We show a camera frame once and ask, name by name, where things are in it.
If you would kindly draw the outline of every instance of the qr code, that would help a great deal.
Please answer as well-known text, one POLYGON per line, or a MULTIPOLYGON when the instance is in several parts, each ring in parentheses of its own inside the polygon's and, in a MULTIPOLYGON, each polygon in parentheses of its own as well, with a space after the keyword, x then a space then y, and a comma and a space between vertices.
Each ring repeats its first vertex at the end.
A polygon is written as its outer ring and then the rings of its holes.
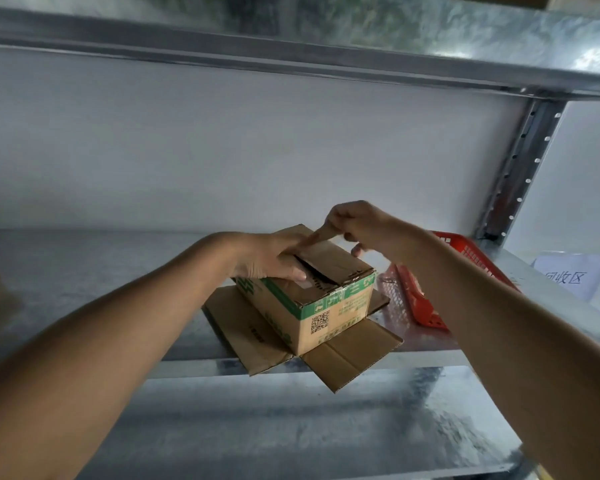
POLYGON ((311 333, 327 328, 329 326, 329 310, 311 319, 311 333))

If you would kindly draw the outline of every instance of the person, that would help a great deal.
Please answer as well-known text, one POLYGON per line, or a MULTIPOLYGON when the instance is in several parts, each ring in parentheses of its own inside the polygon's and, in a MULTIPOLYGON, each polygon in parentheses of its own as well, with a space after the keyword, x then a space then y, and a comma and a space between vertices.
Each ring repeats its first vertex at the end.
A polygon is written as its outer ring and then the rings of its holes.
POLYGON ((193 312, 229 276, 301 280, 289 252, 343 234, 414 272, 526 452, 556 480, 600 478, 600 346, 433 234, 359 201, 309 238, 216 233, 0 362, 0 479, 70 479, 193 312))

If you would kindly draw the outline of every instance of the person's right arm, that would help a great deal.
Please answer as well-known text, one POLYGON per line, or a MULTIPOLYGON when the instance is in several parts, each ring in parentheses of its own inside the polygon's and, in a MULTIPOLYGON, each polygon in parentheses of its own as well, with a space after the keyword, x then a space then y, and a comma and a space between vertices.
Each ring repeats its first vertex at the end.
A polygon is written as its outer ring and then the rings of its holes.
POLYGON ((488 276, 432 233, 367 202, 337 205, 313 240, 344 234, 416 275, 489 395, 555 480, 600 478, 600 345, 488 276))

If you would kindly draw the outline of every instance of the person's right hand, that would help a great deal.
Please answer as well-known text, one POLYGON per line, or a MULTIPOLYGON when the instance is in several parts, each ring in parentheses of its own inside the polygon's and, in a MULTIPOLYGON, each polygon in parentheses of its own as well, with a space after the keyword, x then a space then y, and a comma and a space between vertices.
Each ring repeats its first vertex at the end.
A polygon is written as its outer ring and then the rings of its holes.
POLYGON ((359 200, 341 203, 331 209, 323 226, 308 237, 302 246, 310 246, 342 234, 347 241, 357 242, 351 250, 353 256, 359 257, 367 250, 376 250, 387 256, 391 243, 404 225, 400 219, 369 202, 359 200))

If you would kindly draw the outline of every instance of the person's left hand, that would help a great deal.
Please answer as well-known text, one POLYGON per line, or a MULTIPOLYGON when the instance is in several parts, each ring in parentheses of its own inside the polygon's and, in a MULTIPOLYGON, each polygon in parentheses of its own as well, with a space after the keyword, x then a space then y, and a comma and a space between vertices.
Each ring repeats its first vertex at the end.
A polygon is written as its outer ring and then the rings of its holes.
POLYGON ((305 272, 290 252, 304 236, 298 234, 232 233, 237 263, 232 277, 284 278, 303 281, 305 272))

